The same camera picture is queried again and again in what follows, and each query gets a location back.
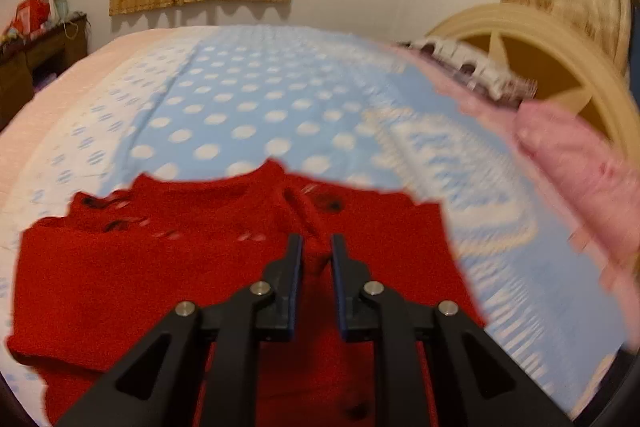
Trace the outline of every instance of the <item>wooden cabinet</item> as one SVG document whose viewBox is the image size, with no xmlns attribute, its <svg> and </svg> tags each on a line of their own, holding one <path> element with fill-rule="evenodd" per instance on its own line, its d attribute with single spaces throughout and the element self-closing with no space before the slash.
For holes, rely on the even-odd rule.
<svg viewBox="0 0 640 427">
<path fill-rule="evenodd" d="M 60 75 L 87 56 L 86 16 L 72 22 L 78 25 L 77 33 L 76 26 L 67 23 L 66 33 L 57 26 L 0 56 L 0 130 L 33 98 L 34 71 L 46 68 Z"/>
<path fill-rule="evenodd" d="M 26 55 L 20 52 L 0 64 L 0 129 L 33 98 L 31 71 Z"/>
</svg>

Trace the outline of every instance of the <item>red sweater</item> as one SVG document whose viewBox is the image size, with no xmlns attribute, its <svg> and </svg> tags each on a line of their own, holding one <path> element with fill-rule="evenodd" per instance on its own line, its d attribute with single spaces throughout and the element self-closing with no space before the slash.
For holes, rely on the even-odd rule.
<svg viewBox="0 0 640 427">
<path fill-rule="evenodd" d="M 46 381 L 49 419 L 177 302 L 207 306 L 259 280 L 290 233 L 305 239 L 305 280 L 295 340 L 262 345 L 259 426 L 353 425 L 349 407 L 372 402 L 370 346 L 343 343 L 335 326 L 332 233 L 407 300 L 452 299 L 481 323 L 437 204 L 287 174 L 272 160 L 214 182 L 141 174 L 104 200 L 76 194 L 68 216 L 41 219 L 22 237 L 7 344 Z M 358 425 L 373 425 L 372 414 Z"/>
</svg>

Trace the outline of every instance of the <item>white polka dot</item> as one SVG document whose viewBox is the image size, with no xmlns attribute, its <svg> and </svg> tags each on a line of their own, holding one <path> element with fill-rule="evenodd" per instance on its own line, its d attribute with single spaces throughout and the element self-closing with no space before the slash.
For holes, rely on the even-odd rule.
<svg viewBox="0 0 640 427">
<path fill-rule="evenodd" d="M 313 122 L 303 122 L 296 129 L 296 133 L 300 134 L 300 136 L 311 136 L 318 131 L 320 131 L 320 126 Z"/>
<path fill-rule="evenodd" d="M 247 174 L 255 169 L 254 164 L 249 162 L 236 162 L 232 163 L 226 168 L 227 176 L 239 176 L 240 174 Z"/>
<path fill-rule="evenodd" d="M 213 143 L 206 143 L 194 150 L 193 157 L 196 158 L 196 160 L 210 160 L 218 156 L 219 152 L 220 147 Z"/>
<path fill-rule="evenodd" d="M 356 126 L 356 133 L 362 136 L 373 136 L 376 133 L 376 130 L 368 123 L 360 122 Z"/>
<path fill-rule="evenodd" d="M 231 131 L 231 136 L 236 139 L 244 140 L 250 138 L 255 134 L 255 127 L 253 125 L 241 125 Z"/>
<path fill-rule="evenodd" d="M 342 112 L 338 111 L 337 109 L 330 109 L 325 111 L 322 117 L 327 122 L 337 122 L 338 120 L 340 120 L 340 118 L 342 118 Z"/>
<path fill-rule="evenodd" d="M 271 156 L 282 156 L 291 149 L 291 142 L 286 138 L 274 138 L 264 146 L 264 151 Z"/>
<path fill-rule="evenodd" d="M 311 100 L 300 98 L 299 100 L 296 100 L 294 103 L 292 103 L 291 107 L 293 107 L 294 109 L 303 110 L 308 109 L 312 105 L 313 103 L 311 102 Z"/>
<path fill-rule="evenodd" d="M 130 152 L 133 158 L 141 158 L 143 160 L 151 158 L 155 153 L 154 148 L 148 145 L 136 145 Z"/>
<path fill-rule="evenodd" d="M 387 156 L 385 154 L 376 154 L 375 156 L 372 156 L 371 163 L 379 169 L 391 169 L 394 166 L 391 156 Z"/>
<path fill-rule="evenodd" d="M 238 111 L 252 111 L 254 110 L 256 107 L 258 107 L 258 104 L 255 102 L 242 102 L 238 104 Z"/>
<path fill-rule="evenodd" d="M 270 91 L 264 97 L 267 100 L 277 100 L 279 98 L 282 98 L 283 96 L 284 93 L 282 91 Z"/>
<path fill-rule="evenodd" d="M 155 127 L 156 129 L 160 129 L 161 127 L 166 127 L 171 123 L 171 118 L 154 118 L 149 125 L 151 127 Z"/>
<path fill-rule="evenodd" d="M 302 162 L 302 169 L 309 174 L 322 174 L 329 167 L 331 162 L 326 156 L 310 156 Z"/>
<path fill-rule="evenodd" d="M 178 129 L 169 135 L 169 141 L 173 143 L 182 143 L 191 138 L 193 133 L 189 129 Z"/>
<path fill-rule="evenodd" d="M 154 176 L 161 180 L 173 180 L 178 175 L 178 167 L 175 163 L 165 163 L 154 171 Z"/>
<path fill-rule="evenodd" d="M 226 114 L 221 114 L 215 112 L 210 114 L 207 118 L 204 119 L 204 123 L 207 125 L 218 125 L 219 123 L 223 123 L 226 120 Z"/>
<path fill-rule="evenodd" d="M 220 94 L 214 96 L 213 100 L 215 100 L 216 102 L 228 102 L 233 97 L 234 96 L 230 92 L 221 92 Z"/>
<path fill-rule="evenodd" d="M 264 115 L 264 119 L 267 122 L 272 122 L 272 123 L 281 122 L 285 118 L 287 118 L 287 111 L 282 111 L 282 110 L 269 111 L 267 114 Z"/>
<path fill-rule="evenodd" d="M 342 104 L 342 107 L 345 111 L 349 112 L 358 112 L 362 108 L 362 106 L 358 102 L 345 102 L 344 104 Z"/>
<path fill-rule="evenodd" d="M 356 145 L 356 137 L 348 132 L 341 132 L 334 136 L 332 143 L 344 151 L 352 151 Z"/>
<path fill-rule="evenodd" d="M 197 112 L 200 112 L 201 110 L 203 110 L 204 106 L 203 105 L 188 105 L 187 107 L 184 108 L 184 112 L 186 114 L 196 114 Z"/>
<path fill-rule="evenodd" d="M 347 181 L 356 187 L 366 188 L 373 185 L 373 180 L 367 174 L 352 174 L 347 178 Z"/>
</svg>

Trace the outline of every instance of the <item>pink blanket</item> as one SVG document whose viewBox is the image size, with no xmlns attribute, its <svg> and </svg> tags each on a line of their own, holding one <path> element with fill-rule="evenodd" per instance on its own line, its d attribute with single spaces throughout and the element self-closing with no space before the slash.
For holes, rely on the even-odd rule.
<svg viewBox="0 0 640 427">
<path fill-rule="evenodd" d="M 640 250 L 640 172 L 585 121 L 551 103 L 523 103 L 514 137 L 584 220 L 574 239 L 594 237 L 609 253 L 609 285 L 613 269 L 632 266 Z"/>
</svg>

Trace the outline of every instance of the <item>pivot bolt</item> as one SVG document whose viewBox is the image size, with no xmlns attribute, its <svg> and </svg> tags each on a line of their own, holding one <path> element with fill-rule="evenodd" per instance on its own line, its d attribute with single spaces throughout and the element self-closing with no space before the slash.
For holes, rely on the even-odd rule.
<svg viewBox="0 0 640 427">
<path fill-rule="evenodd" d="M 438 309 L 440 313 L 442 313 L 446 317 L 451 317 L 458 313 L 458 310 L 460 308 L 453 301 L 442 301 L 440 304 L 438 304 Z"/>
<path fill-rule="evenodd" d="M 271 291 L 271 285 L 267 281 L 258 281 L 249 286 L 249 290 L 252 294 L 261 297 Z"/>
<path fill-rule="evenodd" d="M 191 301 L 182 301 L 175 307 L 175 312 L 180 315 L 180 317 L 188 317 L 194 311 L 196 311 L 196 305 Z"/>
<path fill-rule="evenodd" d="M 369 281 L 365 283 L 362 289 L 364 290 L 364 293 L 366 293 L 367 295 L 373 296 L 373 295 L 380 295 L 385 290 L 385 286 L 383 285 L 382 282 Z"/>
</svg>

